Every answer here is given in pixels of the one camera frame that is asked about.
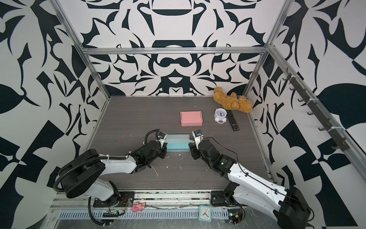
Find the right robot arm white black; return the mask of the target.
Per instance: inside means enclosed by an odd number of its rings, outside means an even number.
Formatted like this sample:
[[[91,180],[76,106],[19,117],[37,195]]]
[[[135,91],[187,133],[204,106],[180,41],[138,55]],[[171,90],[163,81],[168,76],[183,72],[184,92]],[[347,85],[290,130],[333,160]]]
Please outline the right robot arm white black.
[[[210,169],[229,181],[227,195],[238,205],[245,205],[264,213],[281,229],[304,229],[313,215],[302,192],[286,188],[256,175],[236,159],[221,154],[209,139],[199,144],[190,143],[193,159],[202,159]]]

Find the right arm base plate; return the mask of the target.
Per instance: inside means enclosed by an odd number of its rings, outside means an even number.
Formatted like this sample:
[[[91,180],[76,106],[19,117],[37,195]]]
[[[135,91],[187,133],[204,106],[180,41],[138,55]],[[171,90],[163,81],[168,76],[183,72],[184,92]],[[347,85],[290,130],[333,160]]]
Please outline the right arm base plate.
[[[224,190],[214,190],[211,191],[210,204],[214,207],[235,207],[235,206],[245,206],[245,204],[240,204],[234,199],[234,193],[230,194]]]

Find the light blue paper box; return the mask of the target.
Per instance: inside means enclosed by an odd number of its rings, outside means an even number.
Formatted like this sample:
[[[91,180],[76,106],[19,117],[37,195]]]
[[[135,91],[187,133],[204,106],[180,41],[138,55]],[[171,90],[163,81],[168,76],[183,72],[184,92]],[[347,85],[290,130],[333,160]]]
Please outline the light blue paper box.
[[[189,144],[195,143],[189,134],[169,134],[165,139],[167,152],[188,152]]]

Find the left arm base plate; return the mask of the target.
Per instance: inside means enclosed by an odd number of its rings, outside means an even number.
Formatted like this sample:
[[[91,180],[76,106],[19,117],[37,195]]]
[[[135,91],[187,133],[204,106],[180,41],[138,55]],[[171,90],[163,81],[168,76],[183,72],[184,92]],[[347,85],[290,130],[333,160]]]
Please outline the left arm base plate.
[[[113,208],[113,207],[131,207],[133,205],[135,192],[125,191],[119,194],[113,194],[106,201],[95,199],[93,202],[94,208]]]

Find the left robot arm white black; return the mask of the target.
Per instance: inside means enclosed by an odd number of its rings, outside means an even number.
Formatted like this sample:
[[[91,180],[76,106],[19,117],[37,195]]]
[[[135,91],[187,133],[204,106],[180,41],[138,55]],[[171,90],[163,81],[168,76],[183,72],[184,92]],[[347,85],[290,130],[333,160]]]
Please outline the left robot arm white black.
[[[65,192],[67,198],[86,195],[114,206],[121,198],[120,193],[112,181],[104,181],[100,176],[141,172],[156,158],[165,158],[166,152],[164,140],[150,141],[125,156],[101,155],[90,149],[59,170],[53,189]]]

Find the pink paper box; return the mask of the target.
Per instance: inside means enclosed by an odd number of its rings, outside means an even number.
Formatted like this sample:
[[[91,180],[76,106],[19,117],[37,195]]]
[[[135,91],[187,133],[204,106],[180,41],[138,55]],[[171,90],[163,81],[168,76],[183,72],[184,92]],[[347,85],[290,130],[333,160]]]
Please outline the pink paper box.
[[[203,124],[201,111],[180,112],[182,127],[200,127]]]

